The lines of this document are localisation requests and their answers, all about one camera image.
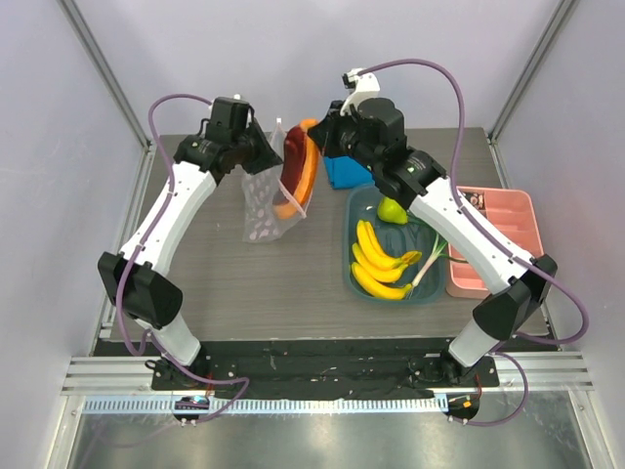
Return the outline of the green spring onion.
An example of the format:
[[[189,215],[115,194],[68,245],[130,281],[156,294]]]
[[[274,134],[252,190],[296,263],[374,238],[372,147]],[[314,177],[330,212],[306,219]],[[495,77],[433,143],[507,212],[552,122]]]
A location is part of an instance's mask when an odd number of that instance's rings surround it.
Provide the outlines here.
[[[442,237],[437,231],[435,231],[435,238],[431,253],[425,261],[424,265],[420,268],[414,279],[411,281],[410,289],[407,291],[405,299],[409,299],[413,295],[414,290],[421,284],[421,281],[423,280],[431,266],[437,261],[438,258],[440,258],[444,254],[446,246],[447,240]]]

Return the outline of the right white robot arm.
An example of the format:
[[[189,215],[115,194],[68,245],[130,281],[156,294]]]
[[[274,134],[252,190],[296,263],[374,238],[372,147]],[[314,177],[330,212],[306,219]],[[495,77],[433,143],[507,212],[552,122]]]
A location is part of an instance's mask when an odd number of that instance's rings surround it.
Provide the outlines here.
[[[407,143],[404,118],[386,98],[342,110],[330,104],[309,132],[323,155],[348,156],[367,169],[375,186],[427,223],[477,271],[489,294],[450,343],[440,365],[454,386],[472,379],[476,363],[508,340],[542,305],[557,271],[548,255],[532,256],[506,238],[452,185],[429,154]]]

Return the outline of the yellow banana bunch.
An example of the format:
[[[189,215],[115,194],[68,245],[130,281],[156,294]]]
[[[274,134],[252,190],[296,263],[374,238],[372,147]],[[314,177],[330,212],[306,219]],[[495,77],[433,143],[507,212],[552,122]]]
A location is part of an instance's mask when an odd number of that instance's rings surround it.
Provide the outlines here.
[[[422,252],[411,250],[399,257],[390,256],[382,248],[373,225],[366,220],[357,222],[355,234],[351,273],[358,285],[373,298],[403,300],[411,287],[408,284],[396,286],[396,283],[408,267],[421,259]]]

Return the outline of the clear polka dot zip bag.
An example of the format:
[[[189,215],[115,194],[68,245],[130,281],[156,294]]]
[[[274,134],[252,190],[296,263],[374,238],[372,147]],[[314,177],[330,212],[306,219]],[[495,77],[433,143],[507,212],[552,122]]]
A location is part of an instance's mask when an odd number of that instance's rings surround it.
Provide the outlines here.
[[[280,157],[277,166],[256,175],[243,173],[241,188],[245,199],[243,241],[271,242],[308,217],[309,204],[299,204],[295,191],[281,182],[285,167],[284,142],[287,132],[278,117],[269,136],[271,148]]]

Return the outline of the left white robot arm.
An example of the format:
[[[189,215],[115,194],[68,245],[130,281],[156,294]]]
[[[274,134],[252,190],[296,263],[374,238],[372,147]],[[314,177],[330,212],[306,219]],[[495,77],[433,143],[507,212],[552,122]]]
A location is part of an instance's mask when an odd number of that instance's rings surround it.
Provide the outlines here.
[[[206,382],[208,366],[183,318],[183,292],[168,278],[171,263],[190,222],[226,175],[235,167],[255,175],[280,162],[248,102],[220,97],[205,104],[209,115],[199,131],[184,137],[174,154],[161,154],[167,178],[137,231],[98,261],[124,342],[131,341],[124,320],[131,319],[176,364],[174,377],[189,390]]]

